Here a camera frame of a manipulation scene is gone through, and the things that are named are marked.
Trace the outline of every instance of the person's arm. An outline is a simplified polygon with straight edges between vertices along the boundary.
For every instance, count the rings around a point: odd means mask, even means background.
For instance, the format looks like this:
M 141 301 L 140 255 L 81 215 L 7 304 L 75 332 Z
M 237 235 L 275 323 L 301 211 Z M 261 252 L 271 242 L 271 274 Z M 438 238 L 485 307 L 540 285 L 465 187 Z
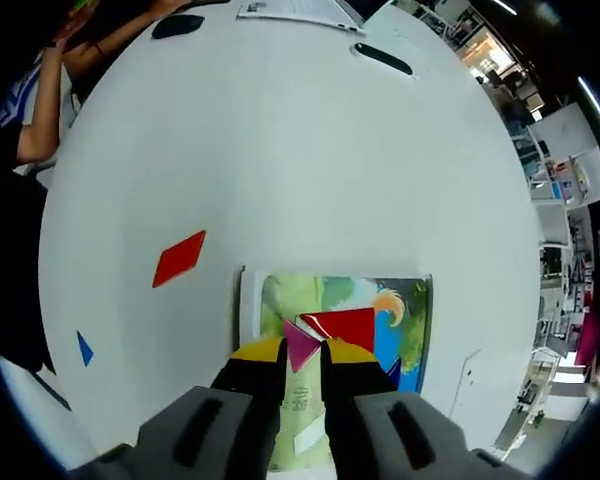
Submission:
M 67 52 L 64 63 L 72 78 L 79 77 L 98 64 L 102 58 L 116 53 L 156 20 L 189 3 L 190 0 L 157 0 L 151 9 L 124 24 L 104 40 L 94 45 L 82 43 Z
M 42 53 L 33 119 L 30 125 L 23 126 L 20 131 L 17 151 L 19 163 L 47 160 L 58 148 L 63 49 L 64 44 L 60 44 Z

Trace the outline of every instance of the white round table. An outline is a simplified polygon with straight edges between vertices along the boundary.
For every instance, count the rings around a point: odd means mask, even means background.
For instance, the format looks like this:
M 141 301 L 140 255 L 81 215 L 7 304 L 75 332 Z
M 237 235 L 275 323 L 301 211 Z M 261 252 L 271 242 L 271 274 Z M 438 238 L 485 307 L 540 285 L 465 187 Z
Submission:
M 374 19 L 363 41 L 412 77 L 353 55 L 358 36 L 235 20 L 238 6 L 196 9 L 206 20 L 190 35 L 156 41 L 149 28 L 61 147 L 39 273 L 73 411 L 102 452 L 208 385 L 230 353 L 243 265 L 430 273 L 422 395 L 470 447 L 488 446 L 525 373 L 539 292 L 535 214 L 498 114 L 453 52 L 394 7 L 390 28 Z M 160 253 L 200 230 L 196 268 L 152 288 Z

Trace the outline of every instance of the table surface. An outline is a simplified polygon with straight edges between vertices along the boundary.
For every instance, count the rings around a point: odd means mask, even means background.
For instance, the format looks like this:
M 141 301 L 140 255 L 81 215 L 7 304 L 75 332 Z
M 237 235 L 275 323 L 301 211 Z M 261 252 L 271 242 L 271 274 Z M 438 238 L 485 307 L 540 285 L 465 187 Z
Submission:
M 59 380 L 99 451 L 230 353 L 242 265 L 432 274 L 423 397 L 470 447 L 502 428 L 529 361 L 536 219 L 497 112 L 453 52 L 401 10 L 364 39 L 198 8 L 191 35 L 144 32 L 58 154 L 42 225 L 42 312 Z M 198 232 L 197 267 L 153 289 L 163 249 Z M 82 363 L 76 331 L 94 351 Z

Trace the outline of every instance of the blue triangle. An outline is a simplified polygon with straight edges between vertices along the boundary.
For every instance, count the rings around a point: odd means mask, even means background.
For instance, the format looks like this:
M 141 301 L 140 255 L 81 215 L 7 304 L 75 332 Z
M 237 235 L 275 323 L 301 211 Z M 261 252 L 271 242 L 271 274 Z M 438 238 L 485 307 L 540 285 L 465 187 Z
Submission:
M 396 361 L 391 365 L 391 368 L 387 372 L 391 383 L 396 387 L 396 390 L 400 387 L 400 357 L 396 358 Z
M 84 340 L 80 332 L 76 330 L 78 334 L 78 345 L 80 345 L 80 353 L 82 354 L 82 361 L 84 362 L 84 366 L 89 365 L 89 362 L 93 358 L 93 350 L 87 345 L 87 342 Z

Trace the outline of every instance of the pink triangle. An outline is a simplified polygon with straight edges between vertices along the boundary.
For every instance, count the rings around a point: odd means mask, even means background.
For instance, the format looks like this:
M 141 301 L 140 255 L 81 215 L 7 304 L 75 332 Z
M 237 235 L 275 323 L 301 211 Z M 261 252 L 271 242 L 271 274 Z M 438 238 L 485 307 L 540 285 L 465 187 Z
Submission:
M 311 356 L 320 348 L 320 342 L 289 320 L 284 321 L 284 336 L 287 339 L 287 354 L 291 370 L 298 373 Z

